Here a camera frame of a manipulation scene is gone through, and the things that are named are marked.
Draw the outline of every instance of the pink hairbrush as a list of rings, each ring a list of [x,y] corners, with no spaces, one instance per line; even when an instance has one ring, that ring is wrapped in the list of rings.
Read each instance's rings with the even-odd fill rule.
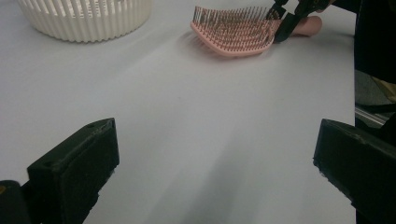
[[[277,11],[263,7],[215,10],[196,7],[191,29],[216,53],[226,56],[248,56],[264,52],[274,42],[282,20]],[[321,28],[317,16],[299,20],[292,33],[315,35]]]

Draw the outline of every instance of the hairbrush bristle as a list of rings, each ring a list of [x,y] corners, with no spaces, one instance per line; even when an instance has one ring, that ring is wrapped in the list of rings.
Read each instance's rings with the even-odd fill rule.
[[[265,7],[235,10],[196,7],[191,23],[210,48],[225,56],[263,52],[272,44],[278,25],[278,14]]]

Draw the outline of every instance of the hairbrush handle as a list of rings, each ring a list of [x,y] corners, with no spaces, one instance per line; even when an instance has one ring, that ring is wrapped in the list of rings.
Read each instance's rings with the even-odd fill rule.
[[[302,18],[294,28],[294,35],[316,35],[322,27],[322,20],[318,16]]]

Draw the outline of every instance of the white table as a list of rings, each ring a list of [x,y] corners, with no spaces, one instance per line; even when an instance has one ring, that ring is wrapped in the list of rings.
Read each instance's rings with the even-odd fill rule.
[[[115,118],[120,166],[87,224],[353,224],[312,158],[321,119],[354,122],[355,15],[330,7],[317,36],[243,59],[217,56],[189,27],[195,5],[272,4],[154,0],[129,35],[75,44],[0,0],[0,179],[23,184],[70,134]]]

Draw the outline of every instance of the white basket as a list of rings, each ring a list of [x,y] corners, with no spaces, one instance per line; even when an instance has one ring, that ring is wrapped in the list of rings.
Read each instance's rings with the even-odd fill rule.
[[[151,0],[18,0],[40,32],[58,39],[94,42],[126,35],[149,18]]]

